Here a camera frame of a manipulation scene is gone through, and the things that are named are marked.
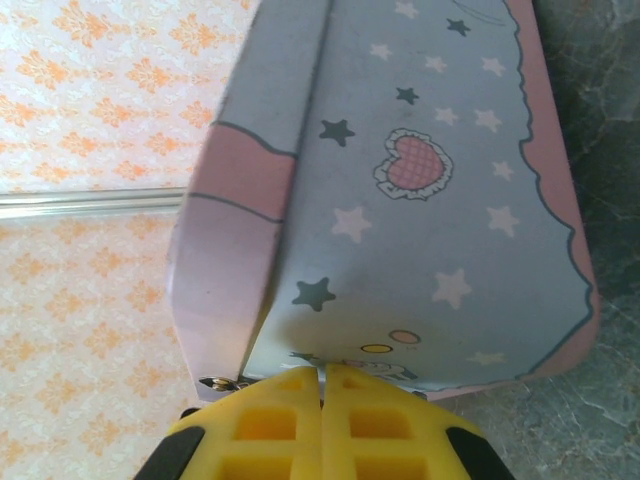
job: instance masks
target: marble countertop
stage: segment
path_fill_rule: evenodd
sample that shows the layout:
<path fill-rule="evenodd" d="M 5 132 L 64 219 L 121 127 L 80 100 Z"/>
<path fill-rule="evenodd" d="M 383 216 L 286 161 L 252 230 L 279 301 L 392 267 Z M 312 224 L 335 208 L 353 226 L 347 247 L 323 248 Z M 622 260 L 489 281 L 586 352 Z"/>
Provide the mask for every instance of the marble countertop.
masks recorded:
<path fill-rule="evenodd" d="M 640 478 L 640 3 L 534 2 L 602 295 L 589 359 L 449 399 L 518 480 Z"/>

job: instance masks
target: dark outline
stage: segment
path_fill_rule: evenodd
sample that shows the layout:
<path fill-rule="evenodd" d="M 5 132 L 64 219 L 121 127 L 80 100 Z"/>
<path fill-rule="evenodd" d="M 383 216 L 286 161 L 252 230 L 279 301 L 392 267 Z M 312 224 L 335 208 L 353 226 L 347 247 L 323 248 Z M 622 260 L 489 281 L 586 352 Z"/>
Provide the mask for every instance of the dark outline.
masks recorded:
<path fill-rule="evenodd" d="M 413 335 L 414 337 L 416 337 L 416 339 L 417 339 L 418 341 L 417 341 L 417 342 L 411 342 L 411 343 L 408 343 L 408 342 L 401 342 L 400 340 L 396 340 L 395 338 L 393 338 L 393 337 L 392 337 L 392 335 L 393 335 L 394 333 L 396 333 L 396 332 L 408 333 L 408 334 L 410 334 L 410 335 Z M 387 334 L 387 336 L 388 336 L 391 340 L 393 340 L 394 342 L 401 343 L 402 345 L 417 345 L 417 344 L 419 344 L 419 343 L 422 343 L 422 338 L 420 337 L 420 335 L 418 335 L 417 333 L 412 332 L 411 330 L 404 330 L 404 329 L 402 329 L 402 328 L 396 328 L 395 330 L 391 330 L 391 331 Z"/>
<path fill-rule="evenodd" d="M 244 205 L 240 205 L 239 203 L 233 202 L 231 200 L 227 200 L 226 198 L 216 197 L 215 195 L 209 195 L 207 193 L 198 193 L 198 192 L 190 192 L 187 195 L 189 198 L 202 198 L 204 200 L 212 200 L 214 202 L 224 203 L 225 205 L 229 205 L 231 207 L 238 208 L 247 213 L 251 213 L 256 217 L 260 217 L 263 220 L 266 220 L 269 223 L 282 224 L 284 223 L 284 218 L 271 218 L 264 213 L 257 212 L 256 210 L 252 210 L 249 207 L 245 207 Z"/>
<path fill-rule="evenodd" d="M 224 120 L 216 120 L 215 122 L 213 122 L 211 124 L 211 128 L 215 127 L 216 125 L 221 125 L 223 127 L 229 127 L 229 128 L 233 128 L 234 130 L 237 130 L 241 133 L 244 133 L 245 135 L 248 135 L 249 137 L 253 138 L 256 142 L 258 142 L 262 148 L 264 148 L 265 150 L 267 150 L 270 153 L 275 153 L 276 155 L 288 155 L 290 157 L 293 157 L 294 160 L 298 159 L 298 155 L 293 153 L 293 152 L 286 152 L 284 150 L 279 150 L 275 147 L 272 147 L 271 145 L 269 145 L 269 143 L 267 143 L 267 141 L 262 138 L 260 135 L 258 135 L 255 132 L 252 132 L 251 130 L 241 127 L 240 125 L 237 125 L 235 123 L 231 123 L 231 122 L 227 122 Z"/>
<path fill-rule="evenodd" d="M 466 13 L 467 15 L 469 15 L 471 18 L 475 18 L 476 20 L 479 20 L 481 22 L 484 23 L 488 23 L 489 25 L 495 25 L 497 27 L 505 27 L 506 24 L 500 20 L 497 17 L 492 17 L 491 15 L 487 15 L 482 13 L 479 10 L 476 10 L 475 8 L 471 8 L 463 3 L 461 3 L 459 0 L 451 0 L 451 2 L 458 7 L 460 10 L 462 10 L 464 13 Z"/>
<path fill-rule="evenodd" d="M 524 63 L 524 50 L 522 49 L 522 43 L 520 42 L 520 30 L 521 29 L 520 29 L 520 23 L 518 22 L 516 17 L 511 12 L 511 8 L 509 8 L 509 4 L 507 3 L 507 0 L 502 0 L 502 3 L 504 4 L 505 8 L 507 9 L 507 13 L 509 14 L 509 16 L 511 17 L 511 19 L 513 20 L 513 22 L 516 25 L 516 31 L 514 32 L 514 38 L 516 40 L 516 45 L 518 45 L 518 50 L 520 51 L 520 61 L 518 62 L 517 71 L 520 74 L 520 91 L 522 92 L 524 105 L 525 105 L 525 107 L 527 108 L 527 110 L 529 112 L 529 120 L 527 121 L 527 130 L 529 130 L 529 137 L 520 140 L 520 145 L 519 145 L 520 156 L 522 157 L 522 160 L 524 161 L 524 164 L 536 176 L 536 191 L 538 193 L 538 197 L 540 197 L 540 202 L 542 203 L 544 208 L 547 210 L 549 215 L 551 215 L 560 225 L 566 227 L 569 230 L 569 237 L 567 239 L 567 254 L 568 254 L 569 260 L 571 262 L 571 265 L 573 266 L 573 268 L 575 269 L 576 273 L 578 274 L 578 277 L 580 277 L 582 279 L 582 281 L 587 286 L 586 292 L 585 292 L 585 303 L 587 305 L 587 310 L 588 310 L 587 311 L 587 315 L 582 320 L 580 320 L 573 328 L 571 328 L 565 334 L 565 336 L 562 337 L 562 339 L 555 345 L 555 347 L 553 347 L 549 351 L 549 353 L 547 353 L 541 360 L 539 360 L 537 363 L 535 363 L 533 365 L 533 367 L 531 367 L 529 369 L 528 372 L 521 373 L 521 374 L 515 376 L 515 380 L 520 380 L 522 377 L 524 377 L 526 375 L 533 374 L 542 364 L 544 364 L 550 357 L 552 357 L 567 342 L 567 340 L 569 340 L 569 338 L 571 338 L 578 330 L 580 330 L 584 325 L 586 325 L 587 323 L 589 323 L 589 321 L 591 321 L 593 319 L 594 308 L 593 308 L 593 305 L 591 304 L 591 293 L 593 292 L 594 287 L 593 287 L 593 284 L 589 281 L 589 279 L 587 277 L 585 277 L 585 275 L 582 273 L 580 268 L 578 268 L 578 265 L 577 265 L 575 259 L 573 258 L 573 250 L 571 248 L 571 245 L 572 245 L 573 239 L 574 239 L 574 237 L 576 235 L 575 228 L 572 225 L 569 225 L 569 224 L 565 223 L 560 217 L 558 217 L 558 215 L 556 215 L 556 213 L 551 209 L 551 207 L 549 207 L 549 205 L 547 204 L 546 199 L 544 198 L 544 195 L 542 194 L 542 190 L 540 188 L 540 182 L 541 182 L 541 178 L 542 177 L 541 177 L 540 173 L 536 169 L 534 169 L 533 166 L 529 163 L 529 160 L 527 159 L 527 156 L 524 153 L 524 145 L 533 141 L 534 134 L 533 134 L 533 128 L 532 128 L 532 125 L 533 125 L 533 112 L 531 111 L 531 107 L 529 107 L 527 91 L 525 89 L 526 80 L 524 78 L 524 74 L 522 73 L 522 65 Z"/>
<path fill-rule="evenodd" d="M 365 348 L 367 347 L 387 347 L 389 350 L 387 350 L 386 352 L 367 352 L 365 350 Z M 393 347 L 384 343 L 367 343 L 366 345 L 361 346 L 360 350 L 362 350 L 364 353 L 371 353 L 373 355 L 384 355 L 385 353 L 393 352 Z"/>

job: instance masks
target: wallpaper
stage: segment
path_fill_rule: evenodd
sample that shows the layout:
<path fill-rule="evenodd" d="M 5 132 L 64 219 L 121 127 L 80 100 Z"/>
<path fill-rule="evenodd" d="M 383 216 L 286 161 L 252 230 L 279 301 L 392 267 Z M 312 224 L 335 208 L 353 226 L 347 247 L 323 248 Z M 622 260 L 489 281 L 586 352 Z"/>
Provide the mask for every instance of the wallpaper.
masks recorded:
<path fill-rule="evenodd" d="M 131 478 L 199 405 L 164 295 L 174 222 L 0 225 L 0 479 Z"/>
<path fill-rule="evenodd" d="M 0 0 L 0 194 L 186 185 L 259 0 Z"/>

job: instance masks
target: metal rod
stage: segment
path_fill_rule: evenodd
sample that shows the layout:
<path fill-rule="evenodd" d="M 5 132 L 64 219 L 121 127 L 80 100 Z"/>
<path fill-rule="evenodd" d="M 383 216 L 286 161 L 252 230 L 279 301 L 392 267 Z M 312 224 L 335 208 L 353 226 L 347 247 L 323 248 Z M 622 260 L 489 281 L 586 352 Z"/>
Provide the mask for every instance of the metal rod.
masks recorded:
<path fill-rule="evenodd" d="M 0 220 L 50 215 L 172 212 L 184 188 L 0 195 Z"/>

